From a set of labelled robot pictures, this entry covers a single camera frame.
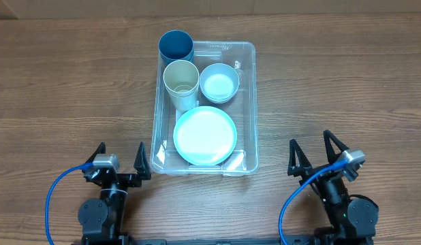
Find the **blue cup top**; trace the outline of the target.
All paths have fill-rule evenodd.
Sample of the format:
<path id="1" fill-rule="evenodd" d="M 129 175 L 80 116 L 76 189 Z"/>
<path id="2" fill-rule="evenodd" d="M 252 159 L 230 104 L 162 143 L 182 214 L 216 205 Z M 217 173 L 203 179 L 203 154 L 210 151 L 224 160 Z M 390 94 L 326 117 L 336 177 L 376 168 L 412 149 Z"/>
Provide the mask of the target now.
<path id="1" fill-rule="evenodd" d="M 171 30 L 160 38 L 158 48 L 159 53 L 168 58 L 181 59 L 193 54 L 193 39 L 182 30 Z"/>

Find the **light blue plate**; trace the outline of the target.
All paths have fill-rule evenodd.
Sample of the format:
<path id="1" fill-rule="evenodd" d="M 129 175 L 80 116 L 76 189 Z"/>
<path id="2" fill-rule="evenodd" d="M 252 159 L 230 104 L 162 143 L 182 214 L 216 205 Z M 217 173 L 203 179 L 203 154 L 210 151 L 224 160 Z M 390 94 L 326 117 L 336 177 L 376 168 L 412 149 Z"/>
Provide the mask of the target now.
<path id="1" fill-rule="evenodd" d="M 176 122 L 174 146 L 188 163 L 212 166 L 224 162 L 234 151 L 236 125 L 223 110 L 199 106 L 185 112 Z"/>

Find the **cream cup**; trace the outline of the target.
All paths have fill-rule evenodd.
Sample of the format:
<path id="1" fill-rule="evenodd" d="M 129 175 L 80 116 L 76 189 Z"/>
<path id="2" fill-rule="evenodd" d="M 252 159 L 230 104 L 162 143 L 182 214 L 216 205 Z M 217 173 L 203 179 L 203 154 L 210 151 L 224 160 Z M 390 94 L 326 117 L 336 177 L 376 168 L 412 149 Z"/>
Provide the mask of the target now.
<path id="1" fill-rule="evenodd" d="M 190 61 L 173 61 L 163 72 L 163 83 L 167 91 L 176 97 L 187 97 L 197 91 L 200 74 Z"/>
<path id="2" fill-rule="evenodd" d="M 181 90 L 179 93 L 169 92 L 168 94 L 174 107 L 180 113 L 185 113 L 186 111 L 196 107 L 198 100 L 198 90 L 194 92 Z"/>

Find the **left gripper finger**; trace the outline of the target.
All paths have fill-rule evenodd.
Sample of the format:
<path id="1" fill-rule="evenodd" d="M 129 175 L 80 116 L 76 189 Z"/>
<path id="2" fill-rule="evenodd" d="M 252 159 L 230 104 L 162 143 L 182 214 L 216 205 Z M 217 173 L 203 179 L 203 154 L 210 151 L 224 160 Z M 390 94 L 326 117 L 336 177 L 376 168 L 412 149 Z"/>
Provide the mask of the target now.
<path id="1" fill-rule="evenodd" d="M 146 150 L 143 142 L 140 142 L 140 145 L 138 147 L 136 159 L 134 161 L 134 169 L 136 170 L 136 174 L 139 177 L 139 179 L 151 179 L 151 169 L 146 157 Z"/>
<path id="2" fill-rule="evenodd" d="M 87 159 L 86 163 L 92 163 L 95 157 L 98 154 L 105 154 L 106 153 L 106 145 L 104 142 L 101 142 L 95 152 Z"/>

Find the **grey bowl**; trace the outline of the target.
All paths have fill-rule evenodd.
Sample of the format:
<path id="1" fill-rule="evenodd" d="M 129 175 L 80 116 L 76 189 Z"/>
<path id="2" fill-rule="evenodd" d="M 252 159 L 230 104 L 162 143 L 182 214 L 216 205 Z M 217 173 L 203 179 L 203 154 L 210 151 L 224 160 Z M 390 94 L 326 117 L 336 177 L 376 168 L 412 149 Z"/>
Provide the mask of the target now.
<path id="1" fill-rule="evenodd" d="M 222 98 L 238 91 L 240 78 L 234 68 L 224 63 L 206 67 L 200 74 L 200 88 L 207 95 Z"/>

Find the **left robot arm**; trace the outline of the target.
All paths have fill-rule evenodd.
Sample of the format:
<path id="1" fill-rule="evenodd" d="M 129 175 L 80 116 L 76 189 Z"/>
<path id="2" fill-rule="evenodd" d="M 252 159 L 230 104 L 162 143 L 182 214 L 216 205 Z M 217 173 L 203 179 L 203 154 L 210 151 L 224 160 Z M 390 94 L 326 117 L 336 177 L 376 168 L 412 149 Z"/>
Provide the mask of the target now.
<path id="1" fill-rule="evenodd" d="M 86 200 L 78 211 L 82 225 L 82 244 L 135 244 L 135 239 L 122 232 L 123 217 L 129 188 L 142 186 L 151 179 L 145 145 L 140 143 L 134 161 L 135 173 L 119 172 L 119 160 L 115 154 L 106 154 L 105 143 L 84 163 L 83 174 L 87 182 L 101 187 L 100 196 Z"/>

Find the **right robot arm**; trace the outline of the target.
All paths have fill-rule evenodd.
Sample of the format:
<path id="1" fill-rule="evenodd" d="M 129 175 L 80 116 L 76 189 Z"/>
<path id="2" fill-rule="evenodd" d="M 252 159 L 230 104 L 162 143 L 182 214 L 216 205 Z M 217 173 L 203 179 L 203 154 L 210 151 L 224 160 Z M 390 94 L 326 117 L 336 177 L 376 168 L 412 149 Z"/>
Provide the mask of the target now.
<path id="1" fill-rule="evenodd" d="M 329 130 L 323 132 L 328 163 L 313 167 L 295 139 L 290 140 L 287 174 L 300 177 L 300 187 L 285 201 L 279 215 L 282 244 L 372 244 L 379 206 L 364 195 L 350 195 L 343 178 L 352 182 L 365 162 L 365 154 L 342 143 Z M 310 186 L 321 199 L 330 225 L 315 229 L 310 236 L 286 237 L 283 217 L 292 200 Z"/>

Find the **light blue bowl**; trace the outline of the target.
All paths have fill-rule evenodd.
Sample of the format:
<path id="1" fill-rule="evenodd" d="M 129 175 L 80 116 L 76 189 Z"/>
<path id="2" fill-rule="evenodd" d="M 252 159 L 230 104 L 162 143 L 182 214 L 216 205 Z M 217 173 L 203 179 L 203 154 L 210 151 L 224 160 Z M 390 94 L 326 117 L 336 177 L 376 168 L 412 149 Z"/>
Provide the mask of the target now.
<path id="1" fill-rule="evenodd" d="M 231 100 L 231 98 L 233 98 L 236 95 L 236 93 L 237 91 L 233 92 L 231 95 L 227 97 L 222 97 L 218 99 L 218 98 L 211 97 L 210 95 L 207 95 L 204 91 L 202 91 L 202 95 L 212 103 L 226 103 L 229 100 Z"/>

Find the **blue cup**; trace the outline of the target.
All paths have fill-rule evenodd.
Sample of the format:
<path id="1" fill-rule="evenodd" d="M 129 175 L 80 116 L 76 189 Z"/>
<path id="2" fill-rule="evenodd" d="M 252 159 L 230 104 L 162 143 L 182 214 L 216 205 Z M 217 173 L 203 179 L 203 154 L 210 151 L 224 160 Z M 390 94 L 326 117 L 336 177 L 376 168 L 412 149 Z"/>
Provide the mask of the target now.
<path id="1" fill-rule="evenodd" d="M 169 64 L 171 64 L 171 63 L 173 63 L 175 61 L 179 61 L 180 60 L 180 59 L 171 59 L 171 58 L 168 58 L 168 57 L 166 57 L 166 56 L 164 56 L 162 54 L 160 54 L 160 57 L 161 57 L 164 65 L 169 65 Z M 183 61 L 189 61 L 189 62 L 192 63 L 193 62 L 193 54 L 188 55 L 186 57 L 183 57 L 183 58 L 181 58 L 181 60 L 183 60 Z"/>
<path id="2" fill-rule="evenodd" d="M 193 39 L 182 30 L 171 30 L 160 38 L 158 48 L 159 53 L 168 58 L 181 59 L 193 54 Z"/>

